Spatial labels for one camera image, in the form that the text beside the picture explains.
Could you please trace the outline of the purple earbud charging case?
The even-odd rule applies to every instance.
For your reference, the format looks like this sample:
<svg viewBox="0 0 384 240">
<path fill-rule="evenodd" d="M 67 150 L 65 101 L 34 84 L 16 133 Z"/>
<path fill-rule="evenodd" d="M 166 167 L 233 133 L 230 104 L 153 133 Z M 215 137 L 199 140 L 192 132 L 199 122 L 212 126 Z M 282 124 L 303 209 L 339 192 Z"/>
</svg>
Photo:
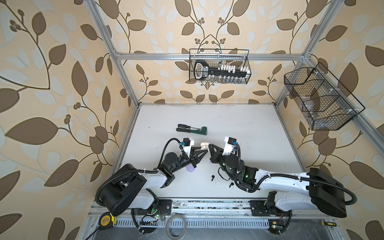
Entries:
<svg viewBox="0 0 384 240">
<path fill-rule="evenodd" d="M 191 173 L 191 172 L 193 172 L 195 170 L 195 167 L 192 164 L 189 164 L 189 165 L 187 165 L 186 169 L 187 169 L 188 172 Z"/>
</svg>

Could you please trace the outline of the cream earbud charging case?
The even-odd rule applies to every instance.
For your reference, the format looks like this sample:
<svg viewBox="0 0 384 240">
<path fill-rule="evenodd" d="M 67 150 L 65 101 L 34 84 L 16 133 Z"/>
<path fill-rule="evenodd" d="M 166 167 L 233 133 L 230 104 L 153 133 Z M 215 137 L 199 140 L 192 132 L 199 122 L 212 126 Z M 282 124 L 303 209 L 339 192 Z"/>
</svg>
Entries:
<svg viewBox="0 0 384 240">
<path fill-rule="evenodd" d="M 201 143 L 201 150 L 208 150 L 209 149 L 209 143 Z"/>
</svg>

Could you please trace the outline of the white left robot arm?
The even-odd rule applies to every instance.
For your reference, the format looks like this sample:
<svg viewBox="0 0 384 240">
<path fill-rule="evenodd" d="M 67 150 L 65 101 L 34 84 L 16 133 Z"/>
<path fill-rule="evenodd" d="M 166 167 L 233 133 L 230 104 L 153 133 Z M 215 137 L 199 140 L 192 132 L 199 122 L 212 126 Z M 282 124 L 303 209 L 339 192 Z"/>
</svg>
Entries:
<svg viewBox="0 0 384 240">
<path fill-rule="evenodd" d="M 131 164 L 124 165 L 101 184 L 95 202 L 106 207 L 114 217 L 125 210 L 159 216 L 162 207 L 152 188 L 168 187 L 175 179 L 175 172 L 186 167 L 196 168 L 208 151 L 208 143 L 195 147 L 192 139 L 171 138 L 156 168 L 139 170 Z"/>
</svg>

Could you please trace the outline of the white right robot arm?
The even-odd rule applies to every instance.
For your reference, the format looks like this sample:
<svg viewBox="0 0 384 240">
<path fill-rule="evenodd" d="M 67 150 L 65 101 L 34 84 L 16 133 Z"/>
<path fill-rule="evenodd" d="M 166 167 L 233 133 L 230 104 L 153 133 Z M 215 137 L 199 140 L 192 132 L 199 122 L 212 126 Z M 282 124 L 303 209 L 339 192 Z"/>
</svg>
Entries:
<svg viewBox="0 0 384 240">
<path fill-rule="evenodd" d="M 336 217 L 346 218 L 346 207 L 358 198 L 344 185 L 326 172 L 311 168 L 309 172 L 286 174 L 270 172 L 245 165 L 238 144 L 224 148 L 209 144 L 210 161 L 218 164 L 234 185 L 249 194 L 268 191 L 263 212 L 268 215 L 293 210 L 319 210 Z"/>
</svg>

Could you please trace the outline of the grey tape roll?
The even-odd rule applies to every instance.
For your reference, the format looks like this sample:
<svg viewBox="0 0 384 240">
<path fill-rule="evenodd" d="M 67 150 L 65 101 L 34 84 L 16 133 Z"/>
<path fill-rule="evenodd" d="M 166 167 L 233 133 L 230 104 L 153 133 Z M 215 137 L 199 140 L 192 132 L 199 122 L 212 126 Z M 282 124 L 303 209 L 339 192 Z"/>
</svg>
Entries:
<svg viewBox="0 0 384 240">
<path fill-rule="evenodd" d="M 187 231 L 187 220 L 183 215 L 171 216 L 165 226 L 166 235 L 170 240 L 181 240 Z"/>
</svg>

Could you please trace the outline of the yellow tape measure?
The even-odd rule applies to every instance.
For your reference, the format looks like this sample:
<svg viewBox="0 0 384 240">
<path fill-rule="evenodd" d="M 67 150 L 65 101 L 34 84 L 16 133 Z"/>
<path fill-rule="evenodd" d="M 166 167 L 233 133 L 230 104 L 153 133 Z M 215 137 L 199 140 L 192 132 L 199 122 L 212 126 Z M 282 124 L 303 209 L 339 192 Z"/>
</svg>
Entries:
<svg viewBox="0 0 384 240">
<path fill-rule="evenodd" d="M 105 212 L 99 218 L 99 226 L 98 230 L 106 230 L 109 228 L 113 228 L 117 223 L 117 218 L 114 217 L 110 212 Z"/>
</svg>

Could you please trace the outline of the small yellow black screwdriver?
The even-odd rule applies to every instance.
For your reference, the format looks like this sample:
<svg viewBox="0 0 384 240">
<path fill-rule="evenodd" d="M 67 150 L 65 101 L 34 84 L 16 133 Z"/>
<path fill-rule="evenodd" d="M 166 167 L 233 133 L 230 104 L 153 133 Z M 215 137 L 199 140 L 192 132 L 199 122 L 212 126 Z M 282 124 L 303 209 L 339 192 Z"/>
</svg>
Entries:
<svg viewBox="0 0 384 240">
<path fill-rule="evenodd" d="M 334 222 L 326 222 L 326 221 L 322 221 L 321 222 L 323 226 L 330 226 L 330 227 L 336 227 L 337 224 L 334 223 Z"/>
</svg>

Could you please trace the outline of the green black-handled hand tool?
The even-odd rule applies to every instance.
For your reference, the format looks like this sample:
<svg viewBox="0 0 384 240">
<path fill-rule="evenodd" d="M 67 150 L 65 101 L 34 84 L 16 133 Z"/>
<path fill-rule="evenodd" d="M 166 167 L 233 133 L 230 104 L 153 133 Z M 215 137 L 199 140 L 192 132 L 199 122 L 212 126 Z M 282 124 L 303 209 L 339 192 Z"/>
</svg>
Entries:
<svg viewBox="0 0 384 240">
<path fill-rule="evenodd" d="M 206 136 L 208 133 L 208 128 L 207 127 L 201 127 L 198 129 L 181 129 L 181 128 L 176 128 L 177 132 L 183 132 L 183 133 L 192 133 L 192 134 L 198 134 L 198 135 L 204 135 Z"/>
</svg>

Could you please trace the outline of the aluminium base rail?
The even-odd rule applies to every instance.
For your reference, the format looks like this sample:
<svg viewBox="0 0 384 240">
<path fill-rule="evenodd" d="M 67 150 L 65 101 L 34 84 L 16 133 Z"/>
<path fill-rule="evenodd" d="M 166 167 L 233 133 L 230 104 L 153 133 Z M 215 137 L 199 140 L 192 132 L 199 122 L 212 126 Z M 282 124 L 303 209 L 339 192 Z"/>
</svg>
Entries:
<svg viewBox="0 0 384 240">
<path fill-rule="evenodd" d="M 170 199 L 173 201 L 171 214 L 181 214 L 186 217 L 197 218 L 213 218 L 213 217 L 228 217 L 228 218 L 251 218 L 252 213 L 249 201 L 266 200 L 263 198 L 256 199 L 219 199 L 219 198 L 160 198 Z M 101 207 L 93 203 L 88 213 L 88 217 L 96 217 L 106 212 L 107 208 Z M 296 219 L 333 219 L 334 217 L 325 215 L 319 210 L 293 210 L 293 218 Z M 257 218 L 276 218 L 276 217 L 257 217 Z"/>
</svg>

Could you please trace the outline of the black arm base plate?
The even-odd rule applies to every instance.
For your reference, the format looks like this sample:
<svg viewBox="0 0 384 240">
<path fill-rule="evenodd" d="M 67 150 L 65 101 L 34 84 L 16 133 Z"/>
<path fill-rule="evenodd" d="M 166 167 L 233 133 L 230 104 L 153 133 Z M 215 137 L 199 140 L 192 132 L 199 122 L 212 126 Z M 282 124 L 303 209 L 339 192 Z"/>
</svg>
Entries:
<svg viewBox="0 0 384 240">
<path fill-rule="evenodd" d="M 148 208 L 141 209 L 142 215 L 153 217 L 168 216 L 171 214 L 173 201 L 170 199 L 157 199 Z"/>
</svg>

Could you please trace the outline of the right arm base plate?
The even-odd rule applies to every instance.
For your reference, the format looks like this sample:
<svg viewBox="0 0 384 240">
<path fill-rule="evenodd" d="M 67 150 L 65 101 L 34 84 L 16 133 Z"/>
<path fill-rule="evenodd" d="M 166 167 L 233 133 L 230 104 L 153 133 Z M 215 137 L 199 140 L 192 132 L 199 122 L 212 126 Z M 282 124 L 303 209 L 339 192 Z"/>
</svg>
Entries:
<svg viewBox="0 0 384 240">
<path fill-rule="evenodd" d="M 249 201 L 250 209 L 253 217 L 289 217 L 290 211 L 284 212 L 276 207 L 267 208 L 266 200 Z"/>
</svg>

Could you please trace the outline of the socket set rail in basket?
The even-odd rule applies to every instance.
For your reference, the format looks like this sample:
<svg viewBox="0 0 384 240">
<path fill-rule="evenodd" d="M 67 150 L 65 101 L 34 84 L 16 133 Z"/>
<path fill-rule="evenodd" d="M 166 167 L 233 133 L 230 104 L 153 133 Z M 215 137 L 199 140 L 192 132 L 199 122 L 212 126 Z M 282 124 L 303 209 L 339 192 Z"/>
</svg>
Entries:
<svg viewBox="0 0 384 240">
<path fill-rule="evenodd" d="M 208 64 L 204 60 L 197 60 L 192 68 L 193 76 L 196 80 L 223 80 L 237 79 L 246 80 L 251 76 L 251 70 L 247 66 L 225 65 L 222 63 Z"/>
</svg>

